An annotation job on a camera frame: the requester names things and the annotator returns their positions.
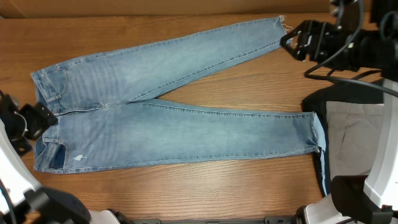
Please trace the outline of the light blue denim jeans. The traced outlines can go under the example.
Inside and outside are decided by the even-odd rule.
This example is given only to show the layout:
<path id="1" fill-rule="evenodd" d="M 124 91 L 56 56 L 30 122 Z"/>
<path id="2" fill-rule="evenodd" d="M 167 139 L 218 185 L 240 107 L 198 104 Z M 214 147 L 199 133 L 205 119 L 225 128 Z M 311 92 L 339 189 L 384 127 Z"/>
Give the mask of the light blue denim jeans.
<path id="1" fill-rule="evenodd" d="M 183 105 L 159 96 L 279 48 L 272 17 L 73 58 L 32 73 L 57 118 L 35 144 L 34 168 L 74 174 L 228 159 L 323 153 L 314 112 Z"/>

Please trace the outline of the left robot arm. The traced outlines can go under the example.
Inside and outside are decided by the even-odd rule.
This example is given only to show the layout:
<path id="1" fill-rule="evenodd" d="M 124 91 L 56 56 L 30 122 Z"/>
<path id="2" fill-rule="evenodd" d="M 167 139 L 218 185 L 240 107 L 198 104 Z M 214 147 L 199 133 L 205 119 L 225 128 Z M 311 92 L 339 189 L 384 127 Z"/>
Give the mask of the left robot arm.
<path id="1" fill-rule="evenodd" d="M 42 185 L 23 163 L 30 142 L 56 123 L 43 104 L 20 108 L 1 94 L 1 223 L 24 223 L 38 212 L 35 223 L 117 224 L 111 211 L 89 211 L 74 195 Z"/>

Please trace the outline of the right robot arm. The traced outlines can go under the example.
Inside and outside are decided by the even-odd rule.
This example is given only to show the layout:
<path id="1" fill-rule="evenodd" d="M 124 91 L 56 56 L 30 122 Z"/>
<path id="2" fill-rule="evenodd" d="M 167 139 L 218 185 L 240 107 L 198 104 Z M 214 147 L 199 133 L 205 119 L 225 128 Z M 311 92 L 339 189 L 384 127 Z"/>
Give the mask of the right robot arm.
<path id="1" fill-rule="evenodd" d="M 397 2 L 373 1 L 365 30 L 362 1 L 335 1 L 334 24 L 306 20 L 281 46 L 330 82 L 308 95 L 325 133 L 315 165 L 324 197 L 266 223 L 397 222 Z"/>

